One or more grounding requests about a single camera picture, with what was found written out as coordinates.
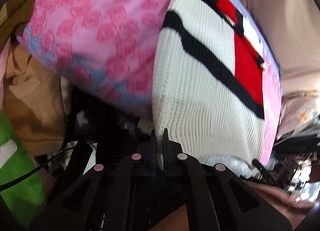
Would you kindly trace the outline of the pink floral bed sheet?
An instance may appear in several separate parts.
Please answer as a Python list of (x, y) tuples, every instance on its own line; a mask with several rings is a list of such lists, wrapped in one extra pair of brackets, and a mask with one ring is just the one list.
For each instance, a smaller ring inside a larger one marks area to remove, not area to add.
[[(266, 165), (281, 107), (279, 70), (263, 36), (239, 0), (245, 32), (265, 62), (263, 100)], [(139, 116), (152, 113), (157, 42), (171, 0), (35, 0), (18, 41), (47, 68), (103, 101)]]

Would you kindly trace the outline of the green cloth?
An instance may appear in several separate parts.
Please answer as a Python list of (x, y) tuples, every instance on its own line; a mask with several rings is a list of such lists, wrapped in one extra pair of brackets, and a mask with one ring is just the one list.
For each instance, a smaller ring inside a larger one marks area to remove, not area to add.
[[(11, 122), (1, 113), (1, 184), (15, 180), (35, 168)], [(44, 186), (37, 172), (1, 191), (1, 197), (17, 221), (26, 229), (43, 211), (46, 199)]]

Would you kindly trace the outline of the pale floral hanging cloth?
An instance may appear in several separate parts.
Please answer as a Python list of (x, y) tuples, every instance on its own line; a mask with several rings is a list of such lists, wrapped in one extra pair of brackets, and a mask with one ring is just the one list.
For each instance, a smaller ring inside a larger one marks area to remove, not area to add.
[(285, 95), (276, 139), (287, 133), (297, 135), (317, 116), (319, 116), (319, 91), (300, 91)]

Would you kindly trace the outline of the beige fabric backdrop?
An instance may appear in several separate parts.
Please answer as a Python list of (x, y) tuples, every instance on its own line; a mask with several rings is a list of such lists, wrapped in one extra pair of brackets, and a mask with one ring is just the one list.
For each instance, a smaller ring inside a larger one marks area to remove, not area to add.
[(240, 0), (279, 64), (284, 93), (319, 90), (319, 9), (314, 0)]

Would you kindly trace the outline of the red white black knit sweater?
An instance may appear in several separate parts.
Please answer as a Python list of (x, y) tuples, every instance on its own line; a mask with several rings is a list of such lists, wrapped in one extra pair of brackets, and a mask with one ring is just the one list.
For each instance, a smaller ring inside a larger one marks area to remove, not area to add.
[(230, 0), (171, 0), (157, 42), (152, 113), (195, 157), (261, 159), (265, 62)]

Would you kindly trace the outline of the tan brown fabric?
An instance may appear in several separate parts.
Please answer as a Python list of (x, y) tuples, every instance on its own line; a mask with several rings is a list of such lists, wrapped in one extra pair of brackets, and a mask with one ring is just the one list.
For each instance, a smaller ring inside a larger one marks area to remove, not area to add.
[(9, 49), (3, 111), (31, 154), (49, 154), (60, 149), (65, 139), (60, 76), (20, 44)]

